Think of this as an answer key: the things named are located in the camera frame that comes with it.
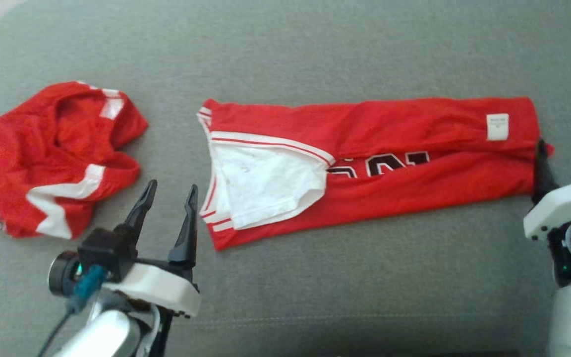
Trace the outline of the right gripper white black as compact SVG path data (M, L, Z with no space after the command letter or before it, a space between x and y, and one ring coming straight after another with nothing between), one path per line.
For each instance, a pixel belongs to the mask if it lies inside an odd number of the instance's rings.
M571 184L560 187L548 159L548 145L540 139L533 165L532 203L535 206L523 219L525 237L532 240L544 241L553 229L571 222Z

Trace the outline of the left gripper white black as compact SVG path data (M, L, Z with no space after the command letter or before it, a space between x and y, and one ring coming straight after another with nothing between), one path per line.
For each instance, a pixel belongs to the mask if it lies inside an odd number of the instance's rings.
M116 233L138 238L147 213L152 208L157 180L150 180ZM104 282L102 289L119 292L131 300L154 304L176 314L194 318L199 314L201 296L193 282L196 264L199 188L193 184L184 204L185 217L168 261L137 258L120 282Z

